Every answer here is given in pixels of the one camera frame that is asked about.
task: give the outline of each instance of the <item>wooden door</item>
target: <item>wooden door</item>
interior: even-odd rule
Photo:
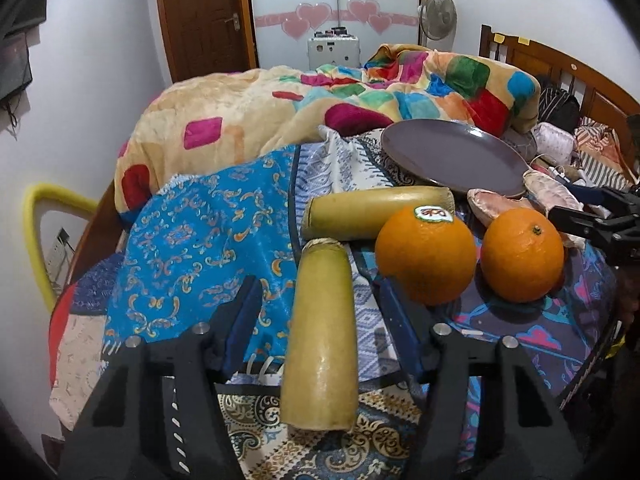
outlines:
[[[174,82],[249,68],[239,0],[158,0]]]

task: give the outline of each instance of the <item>wooden bed frame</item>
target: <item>wooden bed frame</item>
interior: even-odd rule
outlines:
[[[531,75],[547,75],[558,84],[568,75],[569,90],[572,93],[580,86],[580,81],[583,82],[585,88],[581,113],[616,129],[623,156],[627,164],[633,167],[636,150],[626,125],[626,117],[640,114],[640,104],[631,95],[593,68],[567,54],[535,41],[495,34],[491,27],[483,25],[479,54],[491,57],[493,51],[494,59],[504,59],[506,63]],[[77,281],[91,267],[113,254],[123,228],[114,206],[112,182],[82,234],[66,276],[66,284]]]
[[[633,168],[636,149],[626,118],[640,114],[640,104],[611,79],[559,50],[536,41],[493,32],[489,25],[482,26],[479,55],[503,60],[533,76],[546,75],[557,85],[569,81],[568,91],[571,94],[584,86],[580,114],[615,129],[625,162]]]

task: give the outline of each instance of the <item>television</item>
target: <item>television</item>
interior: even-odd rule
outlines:
[[[23,32],[47,19],[47,0],[27,0],[15,17],[7,36]]]
[[[10,99],[31,81],[27,39],[23,32],[17,32],[0,41],[0,109],[10,112]]]

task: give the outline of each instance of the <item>yellow chair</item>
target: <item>yellow chair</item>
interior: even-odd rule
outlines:
[[[22,205],[22,228],[24,230],[24,241],[27,245],[29,260],[36,283],[40,289],[40,293],[50,312],[56,306],[56,293],[54,292],[49,276],[47,275],[47,267],[44,263],[42,248],[38,237],[38,227],[35,224],[34,211],[35,206],[40,200],[53,200],[60,202],[80,211],[87,212],[91,215],[95,213],[98,203],[95,200],[85,198],[73,191],[65,189],[55,184],[33,184],[29,186],[25,193],[24,203]]]

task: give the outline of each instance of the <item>door handle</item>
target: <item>door handle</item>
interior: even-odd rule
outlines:
[[[234,22],[234,29],[236,32],[240,31],[240,16],[238,16],[237,12],[234,12],[234,15],[231,18],[227,18],[225,23]]]

